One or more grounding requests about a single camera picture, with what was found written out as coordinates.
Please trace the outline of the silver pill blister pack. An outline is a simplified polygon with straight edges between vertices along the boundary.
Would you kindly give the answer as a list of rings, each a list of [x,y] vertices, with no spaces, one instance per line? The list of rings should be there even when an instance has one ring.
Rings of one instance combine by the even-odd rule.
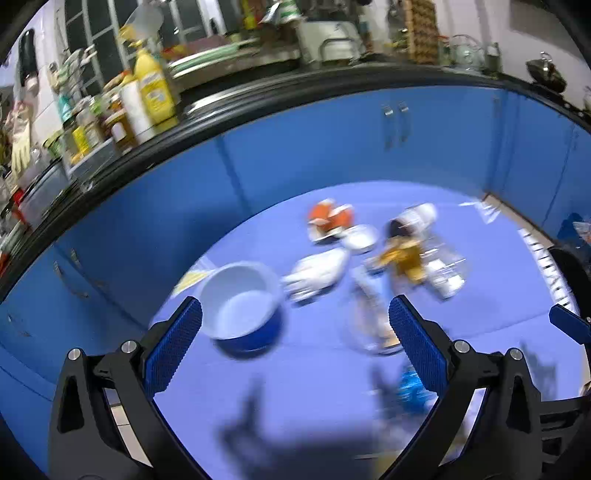
[[[425,240],[421,258],[429,285],[442,299],[454,297],[465,286],[466,259],[441,238]]]

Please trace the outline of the blue paper cup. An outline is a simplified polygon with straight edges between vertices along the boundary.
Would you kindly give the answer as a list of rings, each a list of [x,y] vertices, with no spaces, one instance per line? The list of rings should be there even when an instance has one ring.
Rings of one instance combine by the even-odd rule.
[[[280,336],[283,291],[262,263],[226,264],[200,282],[195,296],[202,309],[201,331],[225,351],[266,350]]]

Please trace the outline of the white round lid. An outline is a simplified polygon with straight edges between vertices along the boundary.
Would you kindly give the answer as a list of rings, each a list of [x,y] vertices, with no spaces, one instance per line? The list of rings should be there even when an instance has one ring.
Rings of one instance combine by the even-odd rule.
[[[353,254],[365,254],[372,251],[379,240],[379,233],[373,226],[360,224],[346,229],[341,243]]]

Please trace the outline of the orange white crushed carton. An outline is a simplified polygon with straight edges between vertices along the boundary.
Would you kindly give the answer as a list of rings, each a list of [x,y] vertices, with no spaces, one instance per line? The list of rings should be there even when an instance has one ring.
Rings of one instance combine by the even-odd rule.
[[[342,238],[355,225],[351,204],[338,205],[331,198],[315,204],[308,213],[308,238],[314,243]]]

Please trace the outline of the black trash bin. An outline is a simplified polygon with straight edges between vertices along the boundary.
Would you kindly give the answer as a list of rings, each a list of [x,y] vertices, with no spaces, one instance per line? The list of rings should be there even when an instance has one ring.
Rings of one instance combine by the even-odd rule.
[[[591,282],[587,270],[579,258],[568,249],[552,246],[549,252],[572,292],[579,316],[583,319],[589,318]]]

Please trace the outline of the blue kitchen cabinets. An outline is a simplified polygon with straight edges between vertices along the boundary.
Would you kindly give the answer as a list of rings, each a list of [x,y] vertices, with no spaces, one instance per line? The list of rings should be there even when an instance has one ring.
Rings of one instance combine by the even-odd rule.
[[[284,274],[314,251],[304,214],[322,194],[384,226],[434,203],[436,230],[468,262],[466,286],[413,303],[455,335],[526,349],[546,400],[569,398],[580,347],[547,322],[540,271],[505,217],[477,198],[507,194],[539,226],[573,183],[569,160],[589,135],[533,98],[498,88],[420,86],[318,100],[216,133],[178,135],[148,169],[53,240],[2,307],[1,414],[42,472],[59,369],[80,347],[102,354],[167,313],[174,284],[201,257],[254,260]],[[348,281],[301,306],[283,303],[280,341],[233,360],[197,338],[157,402],[216,479],[366,479],[377,404],[374,360],[349,346]]]

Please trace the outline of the clear plastic lid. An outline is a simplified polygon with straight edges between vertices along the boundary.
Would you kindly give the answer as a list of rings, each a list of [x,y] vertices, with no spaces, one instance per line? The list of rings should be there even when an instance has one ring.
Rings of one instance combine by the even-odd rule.
[[[401,352],[402,343],[389,320],[393,295],[385,283],[385,276],[358,266],[351,270],[351,278],[353,310],[348,321],[348,334],[355,348],[376,356]]]

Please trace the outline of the purple round tablecloth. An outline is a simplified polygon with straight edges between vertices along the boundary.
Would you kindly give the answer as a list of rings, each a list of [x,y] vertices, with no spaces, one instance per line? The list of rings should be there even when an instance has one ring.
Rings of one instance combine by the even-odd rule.
[[[369,253],[317,244],[304,213],[324,191],[264,210],[216,242],[156,313],[166,320],[186,297],[202,298],[213,280],[226,298],[205,312],[197,337],[155,403],[174,433],[214,479],[371,479],[377,464],[401,451],[434,405],[409,396],[411,363],[391,343],[387,310],[405,294],[427,319],[483,352],[519,348],[545,400],[575,396],[582,349],[554,327],[551,306],[565,285],[541,240],[493,206],[427,186],[396,182],[339,185],[356,219],[385,238],[386,223],[414,200],[435,203],[437,244],[458,251],[443,298],[430,284],[409,284],[392,271],[372,272]],[[231,347],[236,325],[252,312],[246,298],[269,298],[263,286],[233,272],[256,262],[283,275],[304,257],[335,255],[335,281],[305,299],[281,284],[273,334],[257,349]]]

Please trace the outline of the gold foil wrapper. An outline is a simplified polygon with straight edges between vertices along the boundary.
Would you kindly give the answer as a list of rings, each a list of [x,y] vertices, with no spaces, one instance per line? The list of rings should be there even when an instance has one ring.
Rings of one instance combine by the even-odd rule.
[[[413,237],[396,236],[387,240],[385,250],[378,256],[377,266],[392,267],[398,276],[413,284],[427,279],[422,260],[422,242]]]

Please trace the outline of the brown pill bottle white cap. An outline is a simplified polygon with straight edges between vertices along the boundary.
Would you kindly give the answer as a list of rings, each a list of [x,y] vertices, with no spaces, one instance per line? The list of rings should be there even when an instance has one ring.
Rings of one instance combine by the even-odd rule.
[[[438,211],[433,203],[422,203],[405,209],[386,227],[387,237],[408,237],[424,240],[438,219]]]

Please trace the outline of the crumpled white tissue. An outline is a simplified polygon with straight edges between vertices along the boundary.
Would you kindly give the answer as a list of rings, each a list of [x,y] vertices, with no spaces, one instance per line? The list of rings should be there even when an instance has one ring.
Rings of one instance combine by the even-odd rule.
[[[298,260],[281,284],[294,302],[307,302],[338,283],[348,262],[349,251],[344,248],[310,255]]]

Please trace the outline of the white ceramic pot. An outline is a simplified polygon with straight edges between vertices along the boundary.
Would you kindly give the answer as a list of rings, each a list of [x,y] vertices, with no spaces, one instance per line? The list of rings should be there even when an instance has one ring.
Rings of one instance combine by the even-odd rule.
[[[583,104],[584,104],[584,111],[590,115],[591,114],[591,87],[590,86],[584,87]]]

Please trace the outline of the yellow detergent bottle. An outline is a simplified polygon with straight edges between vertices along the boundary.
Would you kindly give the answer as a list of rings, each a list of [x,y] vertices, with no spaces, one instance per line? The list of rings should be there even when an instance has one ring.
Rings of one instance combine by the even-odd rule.
[[[143,41],[136,41],[134,77],[147,115],[158,133],[178,124],[176,103],[170,91],[161,62]]]

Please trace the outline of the green kettle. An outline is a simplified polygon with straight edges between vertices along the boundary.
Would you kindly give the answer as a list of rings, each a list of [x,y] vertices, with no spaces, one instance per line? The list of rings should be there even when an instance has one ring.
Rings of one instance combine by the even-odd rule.
[[[459,69],[481,71],[485,66],[482,44],[467,34],[457,34],[450,39],[452,64]]]

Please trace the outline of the wooden checkered board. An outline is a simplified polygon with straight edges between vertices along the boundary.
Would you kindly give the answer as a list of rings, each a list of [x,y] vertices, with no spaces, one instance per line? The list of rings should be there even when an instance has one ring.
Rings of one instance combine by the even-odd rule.
[[[404,0],[402,5],[410,59],[417,64],[438,64],[439,29],[435,4],[431,0]]]

